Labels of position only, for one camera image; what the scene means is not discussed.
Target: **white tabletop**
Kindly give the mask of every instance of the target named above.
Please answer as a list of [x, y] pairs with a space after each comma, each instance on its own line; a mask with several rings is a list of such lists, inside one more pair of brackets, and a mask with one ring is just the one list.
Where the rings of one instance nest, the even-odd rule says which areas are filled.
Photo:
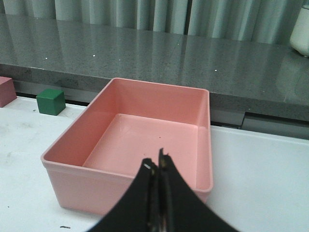
[[[40, 160], [83, 109], [43, 115], [22, 97], [0, 108], [1, 232], [82, 232], [100, 219], [61, 208]], [[210, 208], [243, 232], [309, 231], [309, 141], [214, 126], [211, 139]]]

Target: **curtain fold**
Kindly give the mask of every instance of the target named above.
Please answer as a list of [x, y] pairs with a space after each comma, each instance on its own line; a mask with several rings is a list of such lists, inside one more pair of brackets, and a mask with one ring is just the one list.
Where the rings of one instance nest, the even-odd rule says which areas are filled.
[[0, 0], [0, 13], [288, 44], [302, 4], [303, 0]]

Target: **granite surface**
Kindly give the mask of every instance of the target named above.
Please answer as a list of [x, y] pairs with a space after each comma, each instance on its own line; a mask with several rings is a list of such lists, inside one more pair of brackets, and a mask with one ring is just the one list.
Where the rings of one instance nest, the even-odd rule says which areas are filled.
[[0, 14], [0, 76], [79, 101], [114, 77], [199, 87], [211, 109], [309, 121], [309, 59], [282, 45]]

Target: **pink container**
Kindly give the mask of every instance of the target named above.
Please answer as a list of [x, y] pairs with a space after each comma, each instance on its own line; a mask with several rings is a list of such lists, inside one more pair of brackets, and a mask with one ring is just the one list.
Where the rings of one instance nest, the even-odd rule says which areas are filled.
[[115, 78], [42, 155], [62, 207], [106, 214], [143, 158], [173, 158], [206, 201], [212, 189], [209, 92]]

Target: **green cube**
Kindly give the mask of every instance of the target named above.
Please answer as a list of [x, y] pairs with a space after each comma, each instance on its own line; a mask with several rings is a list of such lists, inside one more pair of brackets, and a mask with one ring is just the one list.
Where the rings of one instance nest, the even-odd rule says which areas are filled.
[[58, 115], [64, 108], [66, 102], [64, 92], [57, 89], [46, 89], [37, 95], [39, 112], [46, 115]]

